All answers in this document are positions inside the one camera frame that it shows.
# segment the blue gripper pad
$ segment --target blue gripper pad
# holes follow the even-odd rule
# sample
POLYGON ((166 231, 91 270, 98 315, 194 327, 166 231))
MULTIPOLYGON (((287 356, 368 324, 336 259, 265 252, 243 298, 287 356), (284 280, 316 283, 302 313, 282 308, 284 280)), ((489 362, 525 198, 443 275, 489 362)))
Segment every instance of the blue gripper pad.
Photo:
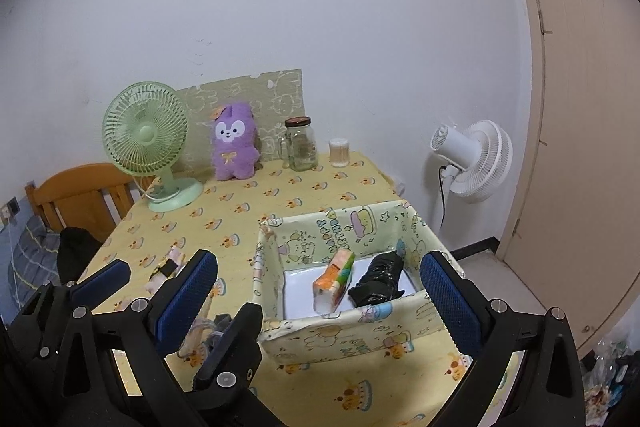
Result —
POLYGON ((436 260, 435 255, 441 256, 444 263, 449 265, 458 283, 468 282, 455 272, 440 252, 430 252, 423 256, 420 280, 460 353, 475 359, 483 344, 481 321, 452 281, 453 274, 447 274, 446 268, 436 260))
MULTIPOLYGON (((203 302, 213 288, 218 277, 218 261, 216 256, 207 250, 198 250, 187 263, 182 272, 186 273, 184 282, 175 292, 159 317, 152 323, 151 331, 156 338, 156 351, 164 357, 174 353, 180 348, 180 344, 193 324, 203 302)), ((170 289, 172 284, 184 277, 183 273, 176 279, 169 279, 151 299, 154 307, 162 300, 162 290, 170 289)))
POLYGON ((120 259, 114 259, 88 279, 71 286, 69 290, 71 305, 74 308, 85 306, 93 310, 126 285, 130 277, 129 265, 120 259))

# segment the box covered in patterned paper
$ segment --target box covered in patterned paper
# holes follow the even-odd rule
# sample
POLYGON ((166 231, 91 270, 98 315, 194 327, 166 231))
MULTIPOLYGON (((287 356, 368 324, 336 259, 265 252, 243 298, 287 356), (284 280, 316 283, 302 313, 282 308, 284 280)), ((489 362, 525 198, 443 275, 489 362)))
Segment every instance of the box covered in patterned paper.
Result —
POLYGON ((420 261, 440 250, 462 268, 406 201, 389 201, 317 214, 269 219, 260 225, 253 261, 254 302, 264 324, 260 343, 279 364, 335 360, 386 349, 412 351, 412 339, 444 328, 420 282, 420 261), (284 316, 285 271, 327 264, 338 248, 356 259, 398 248, 416 293, 393 301, 302 319, 284 316))

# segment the wooden chair backrest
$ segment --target wooden chair backrest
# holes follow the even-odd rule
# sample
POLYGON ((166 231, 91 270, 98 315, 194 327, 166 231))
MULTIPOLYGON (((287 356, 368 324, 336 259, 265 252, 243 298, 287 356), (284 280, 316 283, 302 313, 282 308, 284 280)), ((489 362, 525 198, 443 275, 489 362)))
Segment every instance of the wooden chair backrest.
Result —
POLYGON ((24 190, 33 212, 50 229, 59 232, 65 226, 80 227, 104 242, 116 223, 102 191, 106 190, 111 195, 118 215, 123 218, 133 206, 127 187, 132 181, 131 176, 111 163, 93 163, 59 172, 40 187, 28 185, 24 190))

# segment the green desk fan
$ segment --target green desk fan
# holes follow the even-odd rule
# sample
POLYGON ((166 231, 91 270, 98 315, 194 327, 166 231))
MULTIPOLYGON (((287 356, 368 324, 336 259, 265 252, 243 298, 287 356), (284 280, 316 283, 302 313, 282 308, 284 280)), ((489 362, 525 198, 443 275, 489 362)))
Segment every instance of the green desk fan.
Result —
POLYGON ((184 103, 169 86, 139 82, 111 102, 102 120, 102 144, 113 164, 134 178, 160 176, 147 191, 149 209, 168 212, 202 194, 193 178, 174 179, 171 167, 184 149, 189 121, 184 103))

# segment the glass mug handle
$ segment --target glass mug handle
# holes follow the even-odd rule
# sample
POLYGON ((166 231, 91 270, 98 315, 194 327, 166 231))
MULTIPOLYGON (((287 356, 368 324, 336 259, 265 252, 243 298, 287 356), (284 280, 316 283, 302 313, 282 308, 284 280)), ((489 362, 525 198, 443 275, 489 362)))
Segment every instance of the glass mug handle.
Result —
POLYGON ((282 160, 282 167, 288 169, 289 152, 287 151, 287 141, 283 137, 278 138, 278 155, 282 160))

